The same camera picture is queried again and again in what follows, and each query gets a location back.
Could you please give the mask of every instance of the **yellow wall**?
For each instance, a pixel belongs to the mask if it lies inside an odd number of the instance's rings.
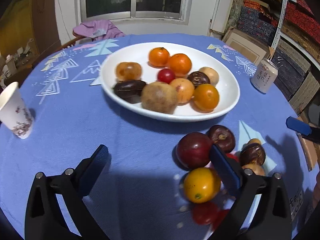
[[[13,0],[0,19],[0,53],[15,54],[33,38],[30,0]]]

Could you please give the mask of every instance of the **red cherry tomato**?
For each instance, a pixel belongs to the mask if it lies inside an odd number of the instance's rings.
[[[176,78],[176,75],[171,69],[164,68],[158,72],[157,79],[160,82],[170,84],[172,80]]]
[[[198,225],[209,225],[213,223],[219,213],[219,208],[212,202],[196,204],[192,209],[192,218]]]
[[[218,212],[217,219],[212,223],[213,230],[216,230],[219,227],[219,225],[224,220],[229,211],[230,209],[224,209]]]
[[[239,162],[238,157],[235,156],[235,155],[233,155],[233,154],[231,154],[231,153],[226,153],[226,156],[227,156],[228,158],[234,159],[234,160],[236,160],[237,162]]]

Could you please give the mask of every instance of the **blue gripper pad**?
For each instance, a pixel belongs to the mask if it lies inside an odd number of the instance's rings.
[[[229,163],[232,161],[236,162],[236,160],[228,160],[225,153],[215,144],[213,144],[211,147],[209,157],[214,169],[217,171],[228,193],[231,196],[239,197],[241,180]]]
[[[111,155],[105,145],[100,145],[90,158],[90,164],[79,181],[78,195],[89,195],[103,168],[111,162]]]

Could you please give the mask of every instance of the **screw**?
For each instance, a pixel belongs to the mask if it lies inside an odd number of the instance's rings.
[[[273,174],[275,176],[276,179],[281,179],[281,174],[276,172],[275,174]]]
[[[251,169],[244,169],[244,173],[247,174],[248,176],[253,174],[253,171]]]
[[[38,172],[38,173],[36,174],[36,178],[37,178],[37,179],[41,179],[42,176],[43,176],[43,173],[42,173],[42,172]]]
[[[66,175],[71,175],[73,173],[73,168],[68,168],[64,171]]]

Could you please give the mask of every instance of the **beverage can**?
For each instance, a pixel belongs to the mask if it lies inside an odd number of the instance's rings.
[[[267,58],[260,61],[251,84],[261,93],[266,94],[278,76],[278,68]]]

